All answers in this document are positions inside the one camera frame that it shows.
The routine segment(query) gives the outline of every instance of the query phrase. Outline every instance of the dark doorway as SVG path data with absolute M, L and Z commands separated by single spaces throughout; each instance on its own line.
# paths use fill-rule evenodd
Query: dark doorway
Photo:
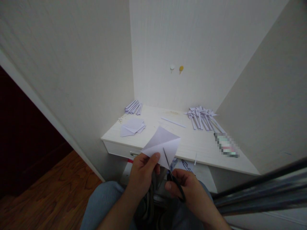
M 73 149 L 0 67 L 0 198 L 18 196 Z

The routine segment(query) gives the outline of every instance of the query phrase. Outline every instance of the wooden floor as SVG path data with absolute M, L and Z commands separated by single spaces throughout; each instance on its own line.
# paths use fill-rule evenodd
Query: wooden floor
M 79 229 L 100 183 L 72 151 L 19 197 L 0 200 L 0 229 Z

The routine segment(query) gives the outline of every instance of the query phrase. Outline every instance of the left hand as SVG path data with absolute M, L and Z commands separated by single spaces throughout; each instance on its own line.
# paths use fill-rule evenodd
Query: left hand
M 126 191 L 131 192 L 138 200 L 141 200 L 148 192 L 153 170 L 156 174 L 160 174 L 159 159 L 160 153 L 155 153 L 151 158 L 141 153 L 133 160 Z

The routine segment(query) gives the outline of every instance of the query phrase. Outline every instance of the scissors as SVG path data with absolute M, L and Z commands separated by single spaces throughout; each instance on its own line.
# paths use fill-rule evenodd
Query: scissors
M 166 158 L 166 162 L 169 166 L 169 169 L 170 169 L 170 165 L 169 165 L 169 160 L 167 159 L 167 156 L 166 156 L 166 153 L 165 153 L 165 150 L 163 148 L 163 151 L 164 151 L 164 155 L 165 155 L 165 158 Z M 176 177 L 174 177 L 174 175 L 172 174 L 172 171 L 169 170 L 169 174 L 167 174 L 167 180 L 168 181 L 172 181 L 174 182 L 177 187 L 179 188 L 179 191 L 181 192 L 181 195 L 182 195 L 182 198 L 178 197 L 178 199 L 182 202 L 182 203 L 185 203 L 186 199 L 185 199 L 185 193 L 183 192 L 182 190 L 182 187 L 181 185 L 179 184 L 178 180 L 176 179 Z

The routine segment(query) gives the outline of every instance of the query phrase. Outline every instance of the scissor blade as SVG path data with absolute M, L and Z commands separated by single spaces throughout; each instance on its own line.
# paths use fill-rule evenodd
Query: scissor blade
M 167 164 L 168 164 L 168 166 L 169 166 L 169 169 L 170 169 L 169 160 L 167 159 L 167 156 L 166 156 L 166 153 L 165 153 L 164 148 L 163 148 L 163 151 L 164 151 L 164 155 L 165 155 L 165 158 L 166 158 L 166 162 L 167 162 Z

